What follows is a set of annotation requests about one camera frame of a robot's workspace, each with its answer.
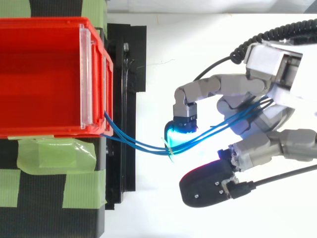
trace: red plastic bin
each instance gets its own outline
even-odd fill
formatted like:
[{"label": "red plastic bin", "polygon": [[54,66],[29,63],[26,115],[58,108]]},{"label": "red plastic bin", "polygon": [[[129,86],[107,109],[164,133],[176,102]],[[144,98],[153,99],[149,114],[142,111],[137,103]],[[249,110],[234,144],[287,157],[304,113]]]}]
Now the red plastic bin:
[{"label": "red plastic bin", "polygon": [[113,135],[113,63],[84,17],[0,19],[0,137]]}]

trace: robotic hand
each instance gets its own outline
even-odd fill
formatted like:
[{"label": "robotic hand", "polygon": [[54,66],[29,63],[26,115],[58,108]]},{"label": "robotic hand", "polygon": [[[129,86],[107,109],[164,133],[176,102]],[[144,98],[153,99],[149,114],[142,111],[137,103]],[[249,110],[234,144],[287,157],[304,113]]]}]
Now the robotic hand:
[{"label": "robotic hand", "polygon": [[317,45],[297,45],[296,42],[250,44],[245,52],[246,74],[217,74],[175,91],[173,126],[183,133],[196,130],[198,100],[223,95],[217,109],[225,118],[252,106],[264,95],[275,102],[256,117],[231,127],[243,140],[219,151],[220,160],[196,168],[183,177],[180,189],[185,204],[192,207],[213,205],[245,195],[258,185],[317,169],[311,166],[258,182],[239,183],[235,176],[235,172],[270,162],[273,156],[299,161],[317,158],[315,131],[276,131],[297,108],[309,107],[317,115],[312,106],[317,100],[316,80],[310,79],[315,75]]}]

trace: black metal frame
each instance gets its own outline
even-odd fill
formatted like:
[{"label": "black metal frame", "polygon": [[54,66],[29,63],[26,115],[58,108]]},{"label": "black metal frame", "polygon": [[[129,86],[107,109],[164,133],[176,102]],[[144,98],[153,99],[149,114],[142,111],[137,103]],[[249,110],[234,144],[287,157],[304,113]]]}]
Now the black metal frame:
[{"label": "black metal frame", "polygon": [[[136,93],[145,91],[146,82],[146,27],[108,24],[107,31],[106,48],[114,63],[113,121],[135,138]],[[124,192],[135,191],[135,149],[107,140],[107,150],[106,209],[113,210]]]}]

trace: screw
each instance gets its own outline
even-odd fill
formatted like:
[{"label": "screw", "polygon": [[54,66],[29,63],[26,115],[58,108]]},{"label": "screw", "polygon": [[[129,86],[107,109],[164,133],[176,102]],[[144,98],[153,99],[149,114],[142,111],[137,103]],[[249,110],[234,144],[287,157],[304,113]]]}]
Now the screw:
[{"label": "screw", "polygon": [[123,44],[123,50],[124,50],[124,52],[128,52],[129,51],[129,44],[128,43],[124,43]]}]

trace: blue light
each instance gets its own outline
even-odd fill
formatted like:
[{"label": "blue light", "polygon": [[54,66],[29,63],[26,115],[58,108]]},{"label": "blue light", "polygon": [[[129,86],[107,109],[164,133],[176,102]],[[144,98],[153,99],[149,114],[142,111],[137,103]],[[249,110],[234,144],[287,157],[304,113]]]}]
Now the blue light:
[{"label": "blue light", "polygon": [[195,137],[199,136],[201,132],[197,129],[196,132],[193,133],[181,133],[170,129],[167,131],[167,143],[170,147],[177,146],[183,144]]}]

